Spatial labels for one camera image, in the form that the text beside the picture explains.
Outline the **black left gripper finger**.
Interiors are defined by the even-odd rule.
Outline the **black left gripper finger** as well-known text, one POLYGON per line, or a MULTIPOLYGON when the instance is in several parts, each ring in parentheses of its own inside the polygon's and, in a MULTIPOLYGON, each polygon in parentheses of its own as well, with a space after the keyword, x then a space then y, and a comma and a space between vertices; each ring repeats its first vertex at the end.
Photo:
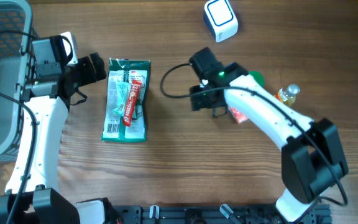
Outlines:
POLYGON ((99 53, 95 52, 93 54, 89 55, 91 57, 93 67, 95 70, 95 80, 100 81, 104 80, 107 77, 105 66, 104 66, 104 60, 99 56, 99 53))
POLYGON ((79 86, 85 86, 96 81, 96 72, 89 57, 78 59, 76 64, 79 73, 79 86))

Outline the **green 3M gloves package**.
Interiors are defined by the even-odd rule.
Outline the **green 3M gloves package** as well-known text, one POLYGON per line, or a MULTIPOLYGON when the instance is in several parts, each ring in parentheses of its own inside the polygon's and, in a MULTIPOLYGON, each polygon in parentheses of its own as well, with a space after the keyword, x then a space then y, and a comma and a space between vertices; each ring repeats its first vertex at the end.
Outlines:
POLYGON ((102 141, 144 142, 144 105, 149 89, 149 60, 109 60, 106 114, 102 141))

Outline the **white wet wipe sachet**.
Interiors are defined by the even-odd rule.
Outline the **white wet wipe sachet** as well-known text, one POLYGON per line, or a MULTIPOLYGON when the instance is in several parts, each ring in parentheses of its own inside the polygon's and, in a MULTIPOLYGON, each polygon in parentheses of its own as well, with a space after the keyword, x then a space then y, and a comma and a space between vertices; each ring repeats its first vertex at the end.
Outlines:
POLYGON ((124 116, 124 111, 129 97, 130 89, 131 89, 131 84, 128 82, 116 83, 117 98, 116 98, 116 105, 113 111, 120 116, 124 116))

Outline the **red Nescafe coffee sachet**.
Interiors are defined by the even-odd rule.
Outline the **red Nescafe coffee sachet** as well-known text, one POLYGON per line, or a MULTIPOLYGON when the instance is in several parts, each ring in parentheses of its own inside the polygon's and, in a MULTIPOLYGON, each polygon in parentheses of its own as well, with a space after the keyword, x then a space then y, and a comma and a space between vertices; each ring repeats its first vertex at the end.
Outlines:
POLYGON ((126 102, 126 107, 124 110, 124 115, 122 122, 125 126, 130 127, 132 122, 132 116, 135 109, 135 104, 137 102, 140 89, 142 88, 141 80, 133 80, 131 84, 131 89, 129 91, 128 99, 126 102))

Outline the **yellow oil bottle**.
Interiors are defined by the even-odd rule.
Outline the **yellow oil bottle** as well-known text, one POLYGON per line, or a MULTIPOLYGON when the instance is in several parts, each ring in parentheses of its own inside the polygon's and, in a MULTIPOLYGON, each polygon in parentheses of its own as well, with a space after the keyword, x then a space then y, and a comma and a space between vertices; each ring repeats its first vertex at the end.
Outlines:
POLYGON ((300 93, 300 87, 296 84, 291 84, 288 85, 286 89, 284 88, 279 89, 279 91, 275 94, 275 97, 280 102, 291 107, 296 101, 296 96, 299 93, 300 93))

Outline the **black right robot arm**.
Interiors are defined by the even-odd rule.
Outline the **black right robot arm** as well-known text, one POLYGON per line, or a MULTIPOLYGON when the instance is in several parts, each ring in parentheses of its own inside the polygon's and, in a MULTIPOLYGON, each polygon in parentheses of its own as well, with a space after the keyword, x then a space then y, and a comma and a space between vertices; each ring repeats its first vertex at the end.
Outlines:
POLYGON ((348 174, 337 127, 328 119, 314 121, 267 92, 238 63, 227 66, 205 47, 189 63, 200 84, 191 87, 194 110, 230 106, 243 113, 279 148, 283 195, 275 208, 286 221, 299 221, 323 193, 348 174))

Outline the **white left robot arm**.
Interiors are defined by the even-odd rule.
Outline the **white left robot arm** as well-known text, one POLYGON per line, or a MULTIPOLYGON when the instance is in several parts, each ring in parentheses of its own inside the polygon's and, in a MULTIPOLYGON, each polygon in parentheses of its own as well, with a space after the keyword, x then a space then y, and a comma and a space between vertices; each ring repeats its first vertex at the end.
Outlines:
POLYGON ((97 53, 77 58, 75 37, 65 32, 33 41, 36 75, 26 81, 21 144, 0 196, 0 223, 103 223, 104 202, 73 205, 58 193, 57 162, 70 98, 79 88, 106 78, 97 53))

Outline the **white barcode scanner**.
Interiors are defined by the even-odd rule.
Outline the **white barcode scanner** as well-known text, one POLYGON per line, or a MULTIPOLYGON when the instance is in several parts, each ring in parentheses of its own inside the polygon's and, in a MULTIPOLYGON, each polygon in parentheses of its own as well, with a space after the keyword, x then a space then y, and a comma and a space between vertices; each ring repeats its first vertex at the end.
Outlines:
POLYGON ((234 36, 239 28, 237 17, 228 0, 206 2, 203 19, 217 43, 234 36))

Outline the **dark grey plastic basket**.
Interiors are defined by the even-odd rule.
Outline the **dark grey plastic basket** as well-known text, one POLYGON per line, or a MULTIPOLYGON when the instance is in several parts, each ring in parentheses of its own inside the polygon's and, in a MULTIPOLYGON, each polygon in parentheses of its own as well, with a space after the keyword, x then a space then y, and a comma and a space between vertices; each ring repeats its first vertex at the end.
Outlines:
POLYGON ((19 151, 23 111, 17 104, 35 63, 32 8, 26 0, 0 0, 0 162, 19 151))

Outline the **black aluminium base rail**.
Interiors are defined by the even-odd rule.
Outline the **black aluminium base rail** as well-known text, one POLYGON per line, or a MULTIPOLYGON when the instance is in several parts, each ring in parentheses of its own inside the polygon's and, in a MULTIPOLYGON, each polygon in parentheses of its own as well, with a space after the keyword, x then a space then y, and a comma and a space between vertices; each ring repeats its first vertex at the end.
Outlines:
POLYGON ((150 207, 108 205, 106 223, 122 224, 264 224, 287 221, 272 204, 220 207, 150 207))

